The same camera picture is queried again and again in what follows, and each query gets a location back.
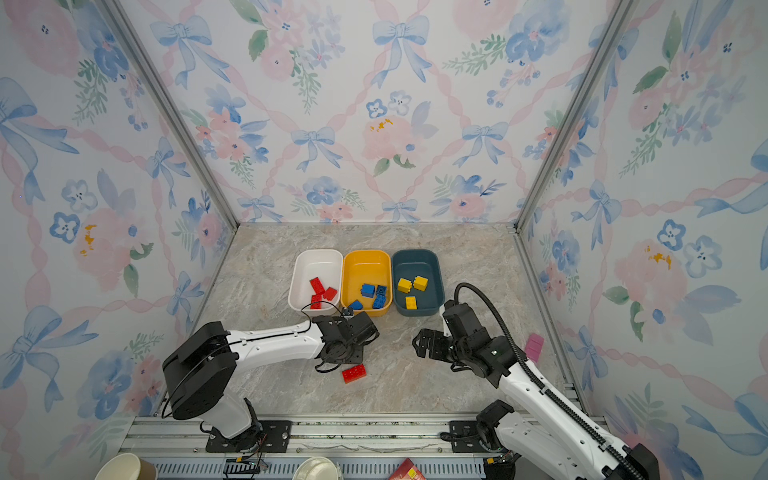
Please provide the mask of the long red lego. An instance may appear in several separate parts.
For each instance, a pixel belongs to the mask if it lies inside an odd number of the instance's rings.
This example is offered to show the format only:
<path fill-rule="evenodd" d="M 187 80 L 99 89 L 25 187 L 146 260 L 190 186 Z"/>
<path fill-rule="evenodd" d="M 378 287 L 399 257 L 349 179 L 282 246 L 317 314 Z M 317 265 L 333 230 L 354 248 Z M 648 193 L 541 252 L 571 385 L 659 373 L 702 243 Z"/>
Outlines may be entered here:
<path fill-rule="evenodd" d="M 367 370 L 363 364 L 355 365 L 342 372 L 342 378 L 345 384 L 358 381 L 367 376 Z"/>

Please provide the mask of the dark teal plastic container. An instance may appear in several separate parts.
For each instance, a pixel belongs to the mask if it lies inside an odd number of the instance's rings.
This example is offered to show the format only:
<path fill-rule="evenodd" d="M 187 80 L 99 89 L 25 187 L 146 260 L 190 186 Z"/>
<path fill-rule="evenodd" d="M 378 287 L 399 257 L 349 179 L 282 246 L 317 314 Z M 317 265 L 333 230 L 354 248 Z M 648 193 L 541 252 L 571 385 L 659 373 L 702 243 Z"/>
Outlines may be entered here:
<path fill-rule="evenodd" d="M 401 315 L 428 317 L 438 313 L 439 307 L 445 302 L 445 287 L 439 260 L 434 252 L 427 249 L 405 249 L 395 252 L 392 256 L 392 274 L 394 305 Z M 400 278 L 413 282 L 416 276 L 423 276 L 429 280 L 425 292 L 413 288 L 410 293 L 405 294 L 397 290 L 397 282 Z M 416 298 L 416 310 L 406 308 L 407 296 Z"/>

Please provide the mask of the white plastic container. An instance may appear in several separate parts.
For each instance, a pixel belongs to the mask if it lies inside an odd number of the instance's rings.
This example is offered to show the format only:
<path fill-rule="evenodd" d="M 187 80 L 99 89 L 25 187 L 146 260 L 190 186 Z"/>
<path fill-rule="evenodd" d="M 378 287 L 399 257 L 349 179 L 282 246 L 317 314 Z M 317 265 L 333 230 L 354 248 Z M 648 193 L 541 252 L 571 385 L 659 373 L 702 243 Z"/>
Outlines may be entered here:
<path fill-rule="evenodd" d="M 294 263 L 293 275 L 288 294 L 288 305 L 299 313 L 310 316 L 332 315 L 340 302 L 343 255 L 334 249 L 310 249 L 299 254 Z M 309 280 L 318 277 L 325 288 L 333 287 L 338 291 L 333 301 L 324 299 L 323 308 L 311 310 L 313 290 Z"/>

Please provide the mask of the yellow plastic container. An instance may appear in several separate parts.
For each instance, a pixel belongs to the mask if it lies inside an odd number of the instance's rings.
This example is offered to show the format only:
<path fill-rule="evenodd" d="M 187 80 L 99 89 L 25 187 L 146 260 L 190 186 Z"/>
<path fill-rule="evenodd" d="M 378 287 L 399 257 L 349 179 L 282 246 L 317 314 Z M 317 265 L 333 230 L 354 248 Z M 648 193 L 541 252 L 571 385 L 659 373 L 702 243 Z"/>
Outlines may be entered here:
<path fill-rule="evenodd" d="M 381 308 L 373 307 L 375 298 L 362 295 L 364 284 L 386 288 L 386 301 Z M 393 290 L 392 265 L 388 253 L 383 250 L 356 250 L 345 256 L 340 288 L 340 302 L 344 307 L 359 301 L 370 317 L 381 317 L 392 305 Z"/>

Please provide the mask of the small red lego brick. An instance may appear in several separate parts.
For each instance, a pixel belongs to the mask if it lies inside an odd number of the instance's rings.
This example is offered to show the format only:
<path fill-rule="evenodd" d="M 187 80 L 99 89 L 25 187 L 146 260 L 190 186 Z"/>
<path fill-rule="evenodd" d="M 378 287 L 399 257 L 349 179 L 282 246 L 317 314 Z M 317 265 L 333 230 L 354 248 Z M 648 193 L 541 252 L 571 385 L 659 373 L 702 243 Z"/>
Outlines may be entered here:
<path fill-rule="evenodd" d="M 335 288 L 329 287 L 323 293 L 323 298 L 327 301 L 333 301 L 336 298 L 337 294 L 338 294 L 338 291 Z"/>

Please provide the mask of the yellow round lego piece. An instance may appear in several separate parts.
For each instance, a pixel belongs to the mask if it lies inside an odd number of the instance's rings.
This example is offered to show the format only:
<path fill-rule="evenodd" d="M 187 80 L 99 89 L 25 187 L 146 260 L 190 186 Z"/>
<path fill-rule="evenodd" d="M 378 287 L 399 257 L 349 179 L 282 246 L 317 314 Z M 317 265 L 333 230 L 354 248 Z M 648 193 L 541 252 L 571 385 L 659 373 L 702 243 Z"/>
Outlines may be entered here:
<path fill-rule="evenodd" d="M 429 284 L 429 280 L 423 276 L 416 276 L 413 279 L 412 285 L 415 290 L 425 292 Z"/>

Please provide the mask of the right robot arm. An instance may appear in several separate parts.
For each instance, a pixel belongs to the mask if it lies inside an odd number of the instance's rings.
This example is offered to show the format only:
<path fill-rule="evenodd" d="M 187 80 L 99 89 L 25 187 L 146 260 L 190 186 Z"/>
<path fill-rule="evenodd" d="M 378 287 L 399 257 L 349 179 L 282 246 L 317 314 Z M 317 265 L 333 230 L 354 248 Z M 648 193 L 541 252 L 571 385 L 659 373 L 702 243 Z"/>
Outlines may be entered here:
<path fill-rule="evenodd" d="M 647 447 L 628 446 L 578 409 L 509 333 L 490 336 L 466 303 L 449 301 L 440 314 L 442 330 L 423 329 L 413 338 L 416 355 L 470 371 L 502 395 L 454 441 L 525 458 L 553 479 L 659 478 L 659 461 Z"/>

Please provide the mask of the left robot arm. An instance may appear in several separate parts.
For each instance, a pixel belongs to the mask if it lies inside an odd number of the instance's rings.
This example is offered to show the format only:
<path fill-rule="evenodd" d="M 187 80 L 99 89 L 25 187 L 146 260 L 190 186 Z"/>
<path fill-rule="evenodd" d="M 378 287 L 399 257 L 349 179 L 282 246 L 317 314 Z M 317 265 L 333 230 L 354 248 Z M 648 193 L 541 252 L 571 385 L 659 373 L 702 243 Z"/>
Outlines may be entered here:
<path fill-rule="evenodd" d="M 318 360 L 316 371 L 330 373 L 362 364 L 365 347 L 378 337 L 365 312 L 259 331 L 206 323 L 162 363 L 168 397 L 161 416 L 201 420 L 209 427 L 209 453 L 254 451 L 266 439 L 266 427 L 252 402 L 229 388 L 235 375 L 294 360 Z"/>

